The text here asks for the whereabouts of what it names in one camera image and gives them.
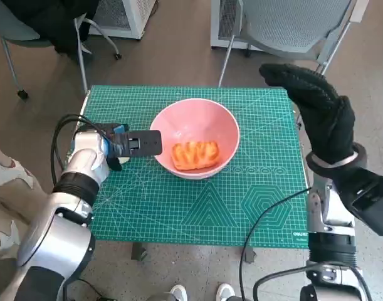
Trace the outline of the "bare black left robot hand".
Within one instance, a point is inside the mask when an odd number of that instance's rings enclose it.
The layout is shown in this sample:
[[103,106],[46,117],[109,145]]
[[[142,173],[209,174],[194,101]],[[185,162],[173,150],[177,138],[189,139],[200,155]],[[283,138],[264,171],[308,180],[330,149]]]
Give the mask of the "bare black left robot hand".
[[129,155],[129,143],[125,134],[129,126],[117,123],[96,125],[104,133],[103,147],[108,167],[113,171],[121,171],[122,163],[119,159]]

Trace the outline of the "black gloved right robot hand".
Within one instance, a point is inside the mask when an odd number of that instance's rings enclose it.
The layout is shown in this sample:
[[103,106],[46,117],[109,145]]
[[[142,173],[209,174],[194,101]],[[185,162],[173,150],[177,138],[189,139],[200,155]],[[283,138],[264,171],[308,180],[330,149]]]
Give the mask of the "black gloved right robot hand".
[[267,85],[284,88],[298,107],[313,153],[335,164],[353,153],[355,115],[350,100],[326,78],[308,68],[265,63],[260,74]]

